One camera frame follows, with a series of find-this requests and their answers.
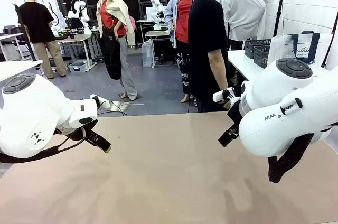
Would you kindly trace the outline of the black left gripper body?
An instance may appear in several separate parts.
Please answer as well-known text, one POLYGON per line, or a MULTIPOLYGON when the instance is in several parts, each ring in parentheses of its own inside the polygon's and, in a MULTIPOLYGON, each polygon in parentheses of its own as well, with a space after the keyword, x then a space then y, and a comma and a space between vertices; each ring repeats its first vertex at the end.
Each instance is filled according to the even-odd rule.
POLYGON ((81 141, 86 139, 87 136, 89 136, 90 131, 91 131, 90 125, 81 126, 80 128, 77 128, 71 132, 67 132, 66 130, 61 131, 60 129, 56 128, 54 131, 54 135, 64 135, 73 141, 81 141))

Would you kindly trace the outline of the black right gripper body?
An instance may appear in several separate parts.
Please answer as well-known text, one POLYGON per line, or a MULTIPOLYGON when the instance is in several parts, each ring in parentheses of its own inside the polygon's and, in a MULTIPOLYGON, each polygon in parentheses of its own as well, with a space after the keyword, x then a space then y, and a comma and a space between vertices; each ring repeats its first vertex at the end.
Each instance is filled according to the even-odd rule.
POLYGON ((239 104, 241 100, 240 99, 233 99, 230 102, 230 108, 228 110, 227 115, 231 118, 231 120, 234 122, 234 125, 232 127, 238 129, 239 124, 242 120, 242 115, 239 111, 239 104))

